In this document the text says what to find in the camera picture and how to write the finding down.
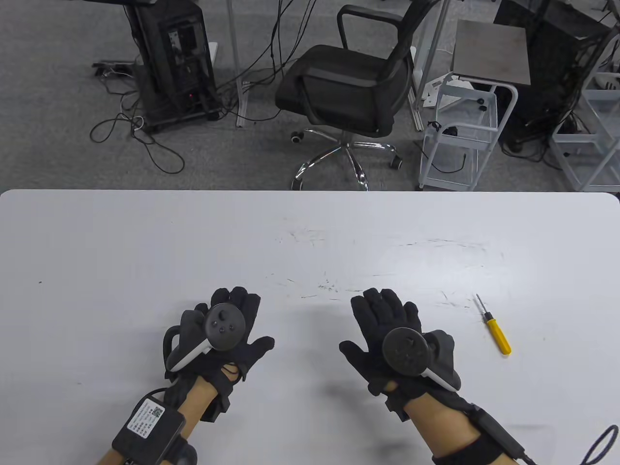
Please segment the person's left hand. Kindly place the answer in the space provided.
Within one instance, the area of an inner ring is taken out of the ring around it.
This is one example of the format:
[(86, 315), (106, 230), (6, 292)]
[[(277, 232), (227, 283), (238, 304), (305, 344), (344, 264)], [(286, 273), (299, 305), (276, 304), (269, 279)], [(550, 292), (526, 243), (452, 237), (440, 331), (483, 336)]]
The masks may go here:
[[(272, 337), (248, 341), (257, 318), (261, 297), (236, 286), (220, 288), (211, 303), (199, 303), (182, 313), (179, 325), (167, 330), (165, 336), (165, 377), (200, 376), (213, 385), (219, 394), (230, 394), (233, 386), (245, 381), (248, 371), (275, 346)], [(219, 338), (238, 339), (227, 350), (204, 348), (208, 334)]]

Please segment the person's right hand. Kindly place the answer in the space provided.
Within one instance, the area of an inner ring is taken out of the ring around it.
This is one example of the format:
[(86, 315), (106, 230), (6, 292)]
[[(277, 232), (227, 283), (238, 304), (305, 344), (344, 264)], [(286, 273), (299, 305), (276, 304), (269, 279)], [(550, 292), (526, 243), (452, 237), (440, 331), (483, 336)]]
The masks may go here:
[(342, 341), (339, 350), (365, 379), (373, 396), (387, 397), (386, 406), (401, 421), (405, 405), (424, 394), (444, 406), (467, 412), (458, 394), (461, 379), (454, 369), (454, 339), (443, 330), (422, 332), (417, 306), (402, 303), (390, 289), (370, 288), (351, 299), (351, 307), (368, 347)]

